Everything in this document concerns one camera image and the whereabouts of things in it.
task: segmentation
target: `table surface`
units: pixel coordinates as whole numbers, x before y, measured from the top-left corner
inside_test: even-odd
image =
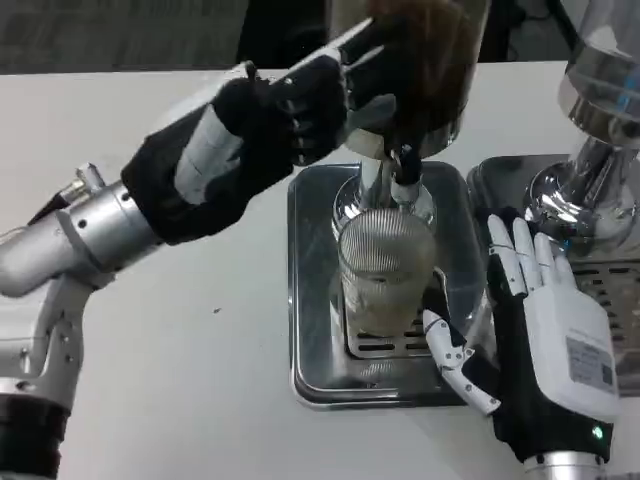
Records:
[[[562,63],[480,65],[460,138],[435,157],[463,175],[496,155],[567,153]],[[154,120],[216,72],[0,77],[0,231],[74,168],[117,179]],[[339,150],[324,162],[354,161]],[[287,179],[216,237],[165,247],[90,299],[62,480],[521,478],[466,407],[317,412],[289,383]],[[623,401],[611,473],[640,471],[640,400]]]

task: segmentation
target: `robotic hand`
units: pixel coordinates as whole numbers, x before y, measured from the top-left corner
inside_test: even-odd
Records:
[[[503,217],[486,219],[500,370],[465,345],[441,292],[425,296],[438,310],[424,312],[427,342],[445,380],[492,416],[528,475],[600,478],[619,408],[607,313],[577,289],[549,237]]]
[[[83,357],[89,296],[163,243],[213,235],[252,197],[390,118],[404,29],[367,20],[276,82],[251,64],[170,111],[122,179],[95,167],[0,237],[0,476],[55,478]]]

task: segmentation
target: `metal drip tray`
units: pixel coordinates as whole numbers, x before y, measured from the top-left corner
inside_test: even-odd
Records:
[[[353,332],[345,322],[332,207],[340,187],[357,174],[355,165],[312,167],[289,190],[294,390],[320,408],[462,404],[437,372],[421,319],[395,338]],[[423,174],[437,208],[437,267],[445,275],[452,322],[466,334],[485,282],[467,186],[447,164],[427,162]]]
[[[475,205],[522,211],[524,192],[533,176],[566,155],[497,157],[485,160],[469,174]],[[629,186],[640,200],[640,163],[630,172]],[[612,251],[570,258],[578,287],[609,314],[616,353],[618,383],[623,396],[640,396],[640,226]]]

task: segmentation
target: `metal tray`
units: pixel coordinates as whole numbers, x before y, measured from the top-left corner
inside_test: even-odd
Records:
[[[294,390],[318,408],[461,404],[435,368],[419,318],[397,338],[359,335],[346,326],[332,207],[340,187],[357,173],[355,165],[312,167],[289,189]],[[437,266],[446,278],[452,321],[466,334],[480,321],[485,283],[467,185],[454,167],[440,162],[424,163],[423,178],[437,208]]]

